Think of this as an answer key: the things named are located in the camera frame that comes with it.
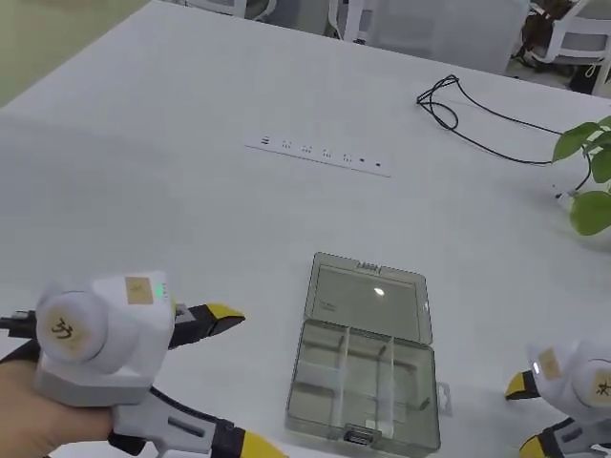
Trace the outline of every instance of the gray wall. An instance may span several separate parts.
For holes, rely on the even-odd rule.
[[[328,0],[278,0],[271,24],[322,34],[327,24]]]

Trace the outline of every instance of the power cord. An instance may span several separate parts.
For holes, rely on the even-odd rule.
[[[521,124],[523,126],[526,127],[531,127],[533,129],[538,129],[540,131],[543,132],[547,132],[549,134],[554,134],[554,135],[561,135],[561,132],[555,131],[553,129],[548,129],[546,127],[542,127],[542,126],[538,126],[537,124],[533,124],[530,122],[526,122],[526,121],[521,121],[519,119],[515,119],[513,117],[507,116],[505,114],[501,114],[499,112],[495,112],[494,110],[491,110],[490,108],[487,108],[485,106],[483,106],[482,104],[480,104],[479,102],[477,102],[476,100],[474,100],[472,97],[470,97],[465,90],[463,89],[462,85],[460,84],[460,79],[458,79],[458,76],[456,76],[455,74],[449,74],[448,76],[446,76],[443,79],[440,79],[439,81],[437,81],[432,88],[430,88],[429,90],[423,92],[422,94],[420,94],[417,98],[416,98],[416,105],[418,105],[419,107],[421,107],[422,109],[424,109],[427,113],[429,113],[429,115],[431,115],[433,117],[433,119],[437,122],[437,124],[439,124],[441,127],[443,127],[444,129],[446,129],[447,131],[452,132],[453,134],[459,136],[460,138],[462,138],[463,140],[468,141],[469,143],[473,144],[474,146],[481,148],[482,150],[486,151],[487,153],[490,153],[493,156],[496,157],[500,157],[502,159],[505,160],[509,160],[511,162],[516,162],[518,164],[526,164],[526,165],[537,165],[537,166],[545,166],[545,165],[550,165],[552,163],[551,160],[543,160],[543,161],[537,161],[537,160],[525,160],[525,159],[519,159],[517,157],[511,157],[511,156],[506,156],[503,155],[502,153],[498,152],[497,150],[494,150],[488,146],[485,146],[481,143],[479,143],[476,140],[473,140],[472,138],[469,138],[466,135],[463,135],[461,133],[458,132],[458,114],[456,114],[456,112],[450,108],[448,105],[445,105],[441,102],[437,102],[435,100],[433,100],[434,95],[441,89],[446,88],[448,86],[451,85],[455,85],[458,90],[460,92],[462,92],[462,94],[471,102],[473,103],[477,108],[480,108],[482,110],[484,110],[485,112],[494,115],[494,116],[498,116],[500,118],[506,119],[508,121],[512,121],[516,124]],[[451,124],[449,124],[448,122],[444,121],[441,116],[439,116],[438,113],[435,112],[435,109],[443,109],[445,110],[447,113],[449,113],[452,118],[453,118],[453,122]],[[575,191],[579,190],[586,182],[587,180],[590,178],[590,176],[592,175],[592,163],[590,161],[590,157],[589,155],[584,155],[587,159],[588,162],[588,173],[587,176],[585,177],[585,179],[575,188]]]

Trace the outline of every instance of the green plant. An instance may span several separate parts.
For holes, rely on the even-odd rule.
[[[590,163],[592,179],[611,181],[611,116],[599,122],[585,122],[560,136],[553,162],[581,152]],[[583,236],[593,236],[611,226],[611,188],[606,191],[576,192],[570,219]]]

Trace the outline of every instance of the clear plastic box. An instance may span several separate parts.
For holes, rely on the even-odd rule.
[[[431,343],[423,277],[317,254],[287,427],[403,456],[437,451]]]

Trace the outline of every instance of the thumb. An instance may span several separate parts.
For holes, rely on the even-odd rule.
[[[53,428],[55,444],[105,441],[113,429],[113,416],[109,408],[70,407],[60,423]]]

